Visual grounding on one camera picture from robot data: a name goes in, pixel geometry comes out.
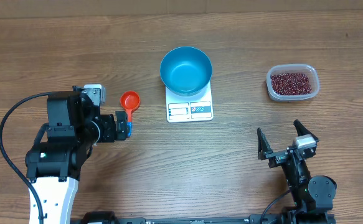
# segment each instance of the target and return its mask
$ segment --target kitchen scale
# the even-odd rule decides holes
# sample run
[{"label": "kitchen scale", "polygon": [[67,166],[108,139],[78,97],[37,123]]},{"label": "kitchen scale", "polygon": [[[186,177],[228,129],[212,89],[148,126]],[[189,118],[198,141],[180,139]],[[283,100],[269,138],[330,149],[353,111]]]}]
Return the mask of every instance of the kitchen scale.
[{"label": "kitchen scale", "polygon": [[170,123],[210,121],[213,119],[213,101],[210,82],[193,96],[180,96],[166,87],[166,114]]}]

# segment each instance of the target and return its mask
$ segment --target wooden tabletop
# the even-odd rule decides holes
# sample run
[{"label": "wooden tabletop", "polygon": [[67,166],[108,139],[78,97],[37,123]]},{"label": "wooden tabletop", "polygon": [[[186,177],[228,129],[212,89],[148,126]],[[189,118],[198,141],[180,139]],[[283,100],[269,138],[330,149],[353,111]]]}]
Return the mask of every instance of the wooden tabletop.
[{"label": "wooden tabletop", "polygon": [[[166,121],[159,64],[190,45],[212,60],[214,119]],[[308,101],[277,103],[272,66],[307,63],[321,90]],[[82,169],[72,216],[114,210],[119,217],[240,217],[261,213],[286,190],[280,167],[257,159],[256,129],[285,149],[299,119],[320,138],[311,175],[337,182],[338,223],[363,222],[363,11],[258,12],[0,20],[0,121],[19,100],[72,85],[102,83],[102,113],[121,110],[134,90],[141,106],[127,141],[99,144]],[[45,98],[9,117],[4,146],[23,172],[47,121]],[[271,212],[291,205],[287,196]],[[27,187],[0,153],[0,223],[29,222]]]}]

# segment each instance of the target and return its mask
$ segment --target dark red bean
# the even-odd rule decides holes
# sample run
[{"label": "dark red bean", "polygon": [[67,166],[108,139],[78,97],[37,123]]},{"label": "dark red bean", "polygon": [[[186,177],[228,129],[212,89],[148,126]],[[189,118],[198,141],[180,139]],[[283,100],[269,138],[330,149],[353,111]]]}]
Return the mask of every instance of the dark red bean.
[{"label": "dark red bean", "polygon": [[271,84],[279,95],[305,95],[312,91],[309,77],[304,73],[271,75]]}]

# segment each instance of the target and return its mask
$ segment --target cable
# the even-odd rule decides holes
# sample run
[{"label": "cable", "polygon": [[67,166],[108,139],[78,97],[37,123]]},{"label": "cable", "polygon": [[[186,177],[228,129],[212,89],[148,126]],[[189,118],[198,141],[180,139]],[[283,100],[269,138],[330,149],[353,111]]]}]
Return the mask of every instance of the cable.
[{"label": "cable", "polygon": [[274,201],[272,201],[272,203],[270,203],[266,209],[264,209],[264,212],[262,213],[261,217],[260,217],[260,221],[258,222],[258,224],[263,224],[263,219],[264,216],[266,215],[267,211],[271,208],[271,206],[273,206],[275,203],[277,203],[279,200],[281,200],[283,197],[285,197],[285,195],[289,194],[291,192],[291,190],[287,190],[285,193],[281,194],[279,197],[277,197]]},{"label": "cable", "polygon": [[22,181],[27,185],[27,187],[31,190],[32,195],[34,197],[34,199],[36,200],[36,204],[37,204],[37,209],[39,210],[39,222],[40,224],[43,224],[44,222],[44,216],[43,216],[43,208],[42,208],[42,204],[40,201],[40,198],[35,190],[35,188],[33,187],[33,185],[29,182],[29,180],[25,177],[25,175],[15,166],[15,164],[10,160],[10,158],[8,157],[6,150],[4,149],[4,146],[2,144],[2,130],[4,128],[4,124],[7,121],[7,118],[9,117],[9,115],[21,104],[25,103],[28,100],[40,97],[40,96],[48,96],[51,95],[54,92],[48,92],[48,93],[40,93],[40,94],[36,94],[33,96],[29,96],[27,98],[24,98],[23,100],[21,100],[20,102],[16,103],[7,113],[6,115],[2,118],[1,124],[0,124],[0,151],[1,154],[3,156],[3,158],[7,161],[7,163],[9,164],[9,166],[14,170],[14,172],[22,179]]}]

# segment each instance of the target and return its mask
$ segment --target gray plastic container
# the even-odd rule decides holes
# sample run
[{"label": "gray plastic container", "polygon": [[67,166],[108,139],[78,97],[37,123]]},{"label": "gray plastic container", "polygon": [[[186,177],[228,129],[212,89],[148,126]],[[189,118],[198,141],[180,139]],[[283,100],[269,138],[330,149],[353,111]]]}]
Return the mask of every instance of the gray plastic container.
[{"label": "gray plastic container", "polygon": [[[311,85],[311,93],[305,95],[279,95],[274,92],[273,85],[271,84],[271,75],[281,73],[304,73],[309,77]],[[277,65],[274,66],[267,73],[267,89],[268,94],[272,100],[275,101],[296,101],[296,100],[308,100],[317,95],[319,91],[319,79],[317,71],[310,65],[306,64],[288,64],[288,65]]]}]

